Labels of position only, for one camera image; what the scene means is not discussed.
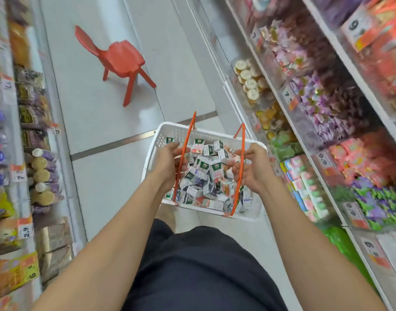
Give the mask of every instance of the person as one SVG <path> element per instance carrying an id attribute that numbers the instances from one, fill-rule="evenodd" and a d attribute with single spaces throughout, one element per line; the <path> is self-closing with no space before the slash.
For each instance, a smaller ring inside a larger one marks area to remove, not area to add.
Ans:
<path id="1" fill-rule="evenodd" d="M 287 310 L 268 273 L 211 227 L 174 234 L 154 217 L 187 169 L 179 143 L 163 147 L 128 202 L 36 301 L 33 311 Z M 300 305 L 309 311 L 385 310 L 372 287 L 300 210 L 268 155 L 245 152 L 242 185 L 258 193 Z M 230 162 L 238 179 L 239 164 Z"/>

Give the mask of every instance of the metal floor strip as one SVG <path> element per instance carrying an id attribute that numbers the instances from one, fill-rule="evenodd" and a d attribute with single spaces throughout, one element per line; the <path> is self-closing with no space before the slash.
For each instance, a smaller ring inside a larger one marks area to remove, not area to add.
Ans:
<path id="1" fill-rule="evenodd" d="M 195 122 L 200 122 L 200 121 L 204 121 L 204 120 L 207 120 L 207 119 L 215 118 L 216 116 L 218 116 L 216 111 L 212 111 L 212 112 L 209 112 L 207 114 L 202 114 L 200 116 L 196 116 Z M 191 120 L 192 120 L 192 118 L 189 118 L 189 119 L 186 119 L 186 120 L 178 122 L 178 124 L 189 125 Z M 111 142 L 111 143 L 100 145 L 100 146 L 97 146 L 97 147 L 94 147 L 94 148 L 90 148 L 90 149 L 88 149 L 86 151 L 77 152 L 77 153 L 71 155 L 71 161 L 76 161 L 78 159 L 86 158 L 88 156 L 99 154 L 101 152 L 110 151 L 112 149 L 118 148 L 118 147 L 123 146 L 123 145 L 134 143 L 134 142 L 137 142 L 137 141 L 140 141 L 140 140 L 144 140 L 145 138 L 152 137 L 153 135 L 155 135 L 155 133 L 156 133 L 156 130 L 151 130 L 151 131 L 148 131 L 148 132 L 144 132 L 144 133 L 140 133 L 140 134 L 137 134 L 137 135 L 130 136 L 128 138 L 124 138 L 122 140 L 118 140 L 118 141 L 115 141 L 115 142 Z"/>

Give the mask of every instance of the chair leg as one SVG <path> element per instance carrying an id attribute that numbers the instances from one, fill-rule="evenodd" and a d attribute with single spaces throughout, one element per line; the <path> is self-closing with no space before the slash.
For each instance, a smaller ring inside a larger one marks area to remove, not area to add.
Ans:
<path id="1" fill-rule="evenodd" d="M 150 79 L 150 77 L 146 74 L 144 70 L 142 70 L 142 68 L 139 68 L 139 74 L 143 76 L 143 78 L 146 80 L 146 82 L 148 82 L 150 86 L 152 86 L 152 88 L 156 88 L 156 84 L 154 83 L 154 81 Z"/>
<path id="2" fill-rule="evenodd" d="M 107 75 L 109 75 L 109 70 L 108 69 L 104 69 L 104 73 L 103 73 L 103 82 L 105 81 L 105 80 L 107 80 Z"/>
<path id="3" fill-rule="evenodd" d="M 130 103 L 130 98 L 132 96 L 134 81 L 136 80 L 137 73 L 130 73 L 128 90 L 126 91 L 125 100 L 123 102 L 123 107 L 126 107 Z"/>

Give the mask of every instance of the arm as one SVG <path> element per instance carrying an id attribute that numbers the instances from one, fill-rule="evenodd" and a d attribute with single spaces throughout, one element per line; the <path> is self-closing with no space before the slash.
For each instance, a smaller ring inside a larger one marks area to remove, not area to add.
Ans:
<path id="1" fill-rule="evenodd" d="M 171 143 L 159 151 L 156 168 L 47 288 L 33 311 L 120 311 L 139 268 L 162 197 L 175 182 L 179 158 L 174 160 L 174 157 L 182 150 L 178 145 Z"/>
<path id="2" fill-rule="evenodd" d="M 308 219 L 280 178 L 267 152 L 252 145 L 243 185 L 263 201 L 294 292 L 304 310 L 386 310 L 359 270 Z M 233 172 L 238 174 L 239 165 Z"/>

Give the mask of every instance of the hand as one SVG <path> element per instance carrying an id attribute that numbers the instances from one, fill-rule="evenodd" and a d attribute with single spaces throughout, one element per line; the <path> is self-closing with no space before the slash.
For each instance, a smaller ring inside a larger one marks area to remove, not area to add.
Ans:
<path id="1" fill-rule="evenodd" d="M 236 154 L 241 155 L 241 150 L 237 151 Z M 248 151 L 244 152 L 244 157 L 251 160 L 251 165 L 244 163 L 241 185 L 246 185 L 251 191 L 259 194 L 261 190 L 266 188 L 268 180 L 271 177 L 276 177 L 267 151 L 258 144 L 252 143 Z M 240 163 L 230 161 L 227 165 L 232 167 L 234 180 L 238 182 Z"/>
<path id="2" fill-rule="evenodd" d="M 178 172 L 180 162 L 180 157 L 175 157 L 182 154 L 182 148 L 178 148 L 178 146 L 178 142 L 171 142 L 157 152 L 156 166 L 152 172 L 155 174 L 155 177 L 162 179 L 161 190 L 163 193 L 170 191 L 175 183 L 175 174 Z M 187 147 L 185 154 L 190 151 L 191 149 Z M 188 159 L 184 157 L 181 172 L 185 172 L 187 169 Z"/>

